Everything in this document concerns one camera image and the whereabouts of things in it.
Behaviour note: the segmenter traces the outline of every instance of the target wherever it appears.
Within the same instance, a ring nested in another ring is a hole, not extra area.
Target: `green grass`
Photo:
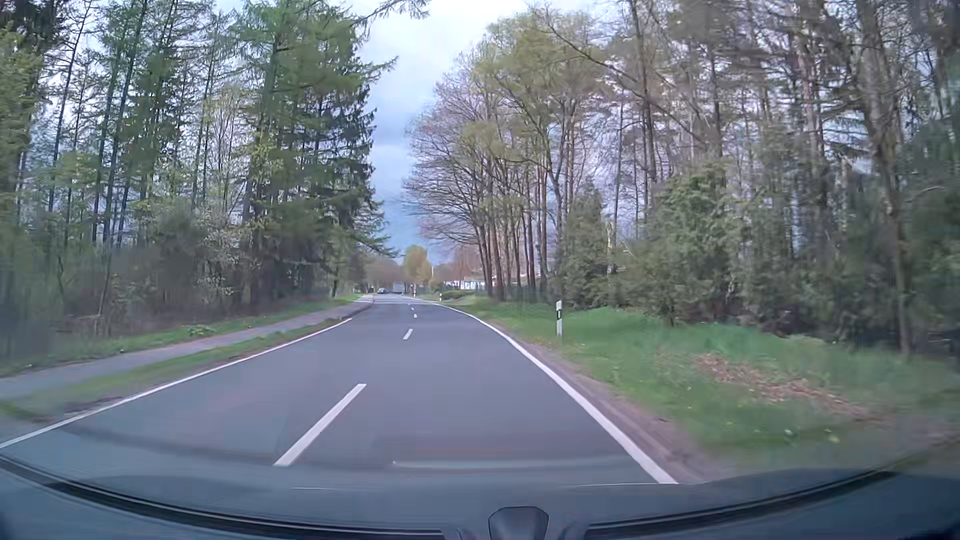
[[[0,403],[0,413],[20,419],[50,419],[64,413],[84,410],[181,379],[229,360],[252,355],[281,343],[303,337],[340,322],[326,319],[318,325],[275,332],[233,345],[210,349],[194,355],[178,356],[141,366],[130,371],[85,380],[64,388],[36,392],[24,398]]]
[[[563,343],[552,306],[474,299],[459,308],[496,321],[518,337],[562,350],[624,397],[679,422],[715,454],[764,469],[877,458],[896,437],[816,400],[767,403],[741,384],[718,382],[695,358],[714,354],[746,364],[770,382],[804,378],[811,387],[885,418],[941,421],[960,414],[960,376],[943,361],[779,338],[752,328],[695,324],[670,328],[640,313],[608,307],[564,315]]]
[[[82,340],[70,339],[45,356],[32,356],[0,364],[0,377],[14,375],[27,369],[37,369],[95,358],[104,358],[157,349],[209,337],[214,334],[232,333],[250,328],[272,325],[313,311],[343,306],[355,300],[359,295],[351,295],[322,301],[301,302],[282,307],[264,315],[252,315],[227,319],[208,324],[183,325],[165,331],[155,331],[137,335],[125,335],[106,339]]]

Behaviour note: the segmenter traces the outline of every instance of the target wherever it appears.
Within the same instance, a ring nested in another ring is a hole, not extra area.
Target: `roadside post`
[[[557,301],[557,336],[564,337],[564,301]]]

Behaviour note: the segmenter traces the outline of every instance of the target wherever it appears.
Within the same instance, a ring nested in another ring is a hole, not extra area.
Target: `bush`
[[[473,294],[471,290],[445,290],[441,293],[441,300],[456,300]]]

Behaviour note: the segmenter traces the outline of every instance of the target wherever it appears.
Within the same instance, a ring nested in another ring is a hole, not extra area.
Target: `forest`
[[[0,358],[335,295],[390,255],[374,22],[325,0],[0,0]]]
[[[954,353],[960,3],[617,0],[492,24],[406,208],[495,300]]]

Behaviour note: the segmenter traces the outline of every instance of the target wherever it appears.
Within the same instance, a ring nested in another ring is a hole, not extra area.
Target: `sidewalk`
[[[372,306],[374,299],[375,297],[372,294],[368,294],[346,306],[314,311],[313,313],[300,315],[299,317],[280,321],[272,325],[221,335],[211,335],[210,337],[194,339],[193,341],[175,343],[160,349],[124,353],[109,358],[100,358],[6,377],[0,379],[0,400],[27,396],[48,388],[69,386],[82,380],[101,377],[103,375],[122,373],[133,368],[177,356],[193,355],[194,353],[201,353],[209,349],[247,341],[248,339],[253,339],[261,335],[269,335],[275,331],[296,330],[320,324],[326,319],[331,318],[347,318]]]

